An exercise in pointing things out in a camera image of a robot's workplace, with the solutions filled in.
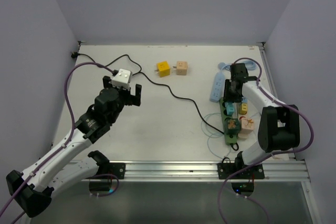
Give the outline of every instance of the gray wall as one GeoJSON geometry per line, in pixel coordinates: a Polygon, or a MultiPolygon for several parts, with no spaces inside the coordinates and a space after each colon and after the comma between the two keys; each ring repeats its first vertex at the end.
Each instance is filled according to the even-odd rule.
{"type": "MultiPolygon", "coordinates": [[[[62,84],[76,40],[56,0],[0,0],[0,206],[5,176],[50,148],[63,104],[62,84]]],[[[11,204],[0,223],[22,210],[11,204]]]]}
{"type": "MultiPolygon", "coordinates": [[[[266,54],[278,95],[312,121],[315,143],[306,159],[325,223],[335,222],[336,0],[291,0],[272,32],[266,54]]],[[[309,132],[302,125],[302,142],[309,132]]]]}
{"type": "Polygon", "coordinates": [[[89,44],[255,44],[289,0],[57,0],[89,44]]]}

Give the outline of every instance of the power strip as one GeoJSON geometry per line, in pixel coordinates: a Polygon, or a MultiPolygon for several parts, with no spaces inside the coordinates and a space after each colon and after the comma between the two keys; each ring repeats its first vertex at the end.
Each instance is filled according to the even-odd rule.
{"type": "Polygon", "coordinates": [[[222,97],[222,90],[224,86],[225,76],[222,72],[218,72],[215,75],[214,84],[212,85],[212,90],[210,94],[210,101],[218,102],[222,97]]]}

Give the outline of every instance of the green power strip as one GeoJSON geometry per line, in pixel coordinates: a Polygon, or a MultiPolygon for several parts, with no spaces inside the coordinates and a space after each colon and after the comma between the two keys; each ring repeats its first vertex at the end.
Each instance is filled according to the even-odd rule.
{"type": "MultiPolygon", "coordinates": [[[[224,113],[225,106],[224,106],[224,102],[223,102],[223,97],[219,100],[219,107],[221,109],[221,115],[222,115],[222,123],[223,123],[223,129],[224,129],[224,133],[225,133],[225,120],[227,118],[231,119],[232,116],[226,115],[224,113]]],[[[227,145],[231,145],[231,144],[236,144],[237,143],[237,135],[229,135],[229,134],[224,134],[224,139],[225,139],[225,143],[227,145]]]]}

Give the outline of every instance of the yellow plug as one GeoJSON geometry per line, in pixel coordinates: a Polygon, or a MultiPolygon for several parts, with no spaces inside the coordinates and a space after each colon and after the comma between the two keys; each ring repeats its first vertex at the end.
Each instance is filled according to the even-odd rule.
{"type": "Polygon", "coordinates": [[[170,75],[170,67],[167,61],[162,61],[156,64],[157,70],[159,71],[160,77],[165,77],[170,75]]]}
{"type": "Polygon", "coordinates": [[[242,103],[239,107],[239,114],[246,115],[247,113],[247,103],[242,103]]]}

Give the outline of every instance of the light blue cord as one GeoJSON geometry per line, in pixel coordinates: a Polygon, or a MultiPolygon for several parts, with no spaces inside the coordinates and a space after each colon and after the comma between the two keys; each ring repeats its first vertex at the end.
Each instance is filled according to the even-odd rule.
{"type": "MultiPolygon", "coordinates": [[[[255,70],[257,68],[257,65],[254,61],[246,60],[246,61],[242,61],[242,63],[245,63],[247,70],[255,70]]],[[[221,72],[223,71],[223,69],[230,71],[230,66],[231,66],[231,63],[225,64],[224,62],[221,62],[220,64],[218,64],[218,68],[220,68],[221,72]]]]}
{"type": "MultiPolygon", "coordinates": [[[[213,116],[213,115],[219,115],[219,116],[221,116],[220,113],[212,113],[212,114],[208,114],[208,115],[206,115],[206,116],[204,117],[204,120],[207,122],[208,119],[209,119],[211,116],[213,116]]],[[[201,121],[201,129],[202,129],[203,133],[204,133],[206,136],[208,136],[207,146],[208,146],[209,151],[210,151],[214,156],[216,156],[216,157],[218,157],[218,158],[220,158],[220,159],[223,159],[224,157],[227,157],[227,156],[231,153],[232,148],[230,148],[229,152],[228,152],[224,157],[221,157],[221,156],[215,154],[215,153],[210,149],[209,140],[210,140],[210,138],[219,138],[219,137],[223,136],[223,134],[222,134],[222,133],[219,133],[219,132],[211,132],[210,129],[207,127],[207,125],[206,125],[203,121],[201,121]]]]}

